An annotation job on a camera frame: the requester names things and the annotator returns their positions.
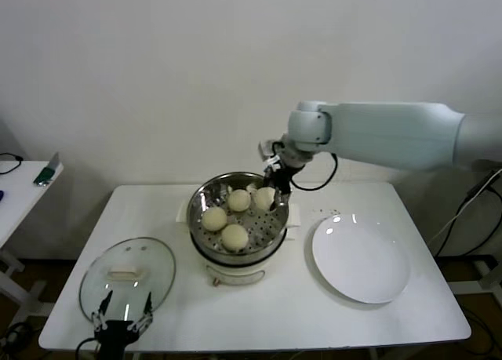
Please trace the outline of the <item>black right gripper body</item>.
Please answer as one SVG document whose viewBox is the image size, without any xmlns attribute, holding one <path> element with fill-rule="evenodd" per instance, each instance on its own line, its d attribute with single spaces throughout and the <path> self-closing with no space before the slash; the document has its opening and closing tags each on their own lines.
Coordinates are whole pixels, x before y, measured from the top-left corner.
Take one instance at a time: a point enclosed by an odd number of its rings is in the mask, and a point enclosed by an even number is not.
<svg viewBox="0 0 502 360">
<path fill-rule="evenodd" d="M 269 172 L 269 186 L 279 192 L 291 192 L 292 186 L 301 191 L 308 191 L 308 188 L 296 184 L 293 177 L 311 161 L 311 153 L 299 150 L 290 140 L 273 140 L 271 151 L 276 161 L 272 163 Z"/>
</svg>

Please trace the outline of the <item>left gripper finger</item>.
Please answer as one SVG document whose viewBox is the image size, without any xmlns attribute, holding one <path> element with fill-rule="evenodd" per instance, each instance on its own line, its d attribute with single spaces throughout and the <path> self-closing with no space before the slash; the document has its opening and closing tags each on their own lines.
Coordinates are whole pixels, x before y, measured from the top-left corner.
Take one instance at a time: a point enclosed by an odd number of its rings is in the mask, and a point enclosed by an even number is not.
<svg viewBox="0 0 502 360">
<path fill-rule="evenodd" d="M 128 330 L 133 333 L 144 333 L 153 322 L 153 310 L 151 293 L 148 293 L 146 303 L 144 305 L 143 314 L 134 323 L 128 326 Z"/>
<path fill-rule="evenodd" d="M 111 302 L 112 295 L 113 291 L 110 289 L 106 297 L 101 300 L 98 309 L 91 314 L 94 331 L 102 331 L 107 328 L 105 315 L 107 313 L 109 303 Z"/>
</svg>

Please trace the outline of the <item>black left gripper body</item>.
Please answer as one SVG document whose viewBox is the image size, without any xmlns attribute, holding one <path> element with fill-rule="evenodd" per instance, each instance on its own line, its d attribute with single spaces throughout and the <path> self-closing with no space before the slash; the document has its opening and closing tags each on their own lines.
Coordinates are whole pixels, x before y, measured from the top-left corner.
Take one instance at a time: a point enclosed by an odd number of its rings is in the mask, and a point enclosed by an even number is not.
<svg viewBox="0 0 502 360">
<path fill-rule="evenodd" d="M 109 320 L 107 328 L 94 332 L 100 349 L 97 360 L 122 360 L 126 347 L 138 341 L 138 332 L 128 329 L 132 321 Z"/>
</svg>

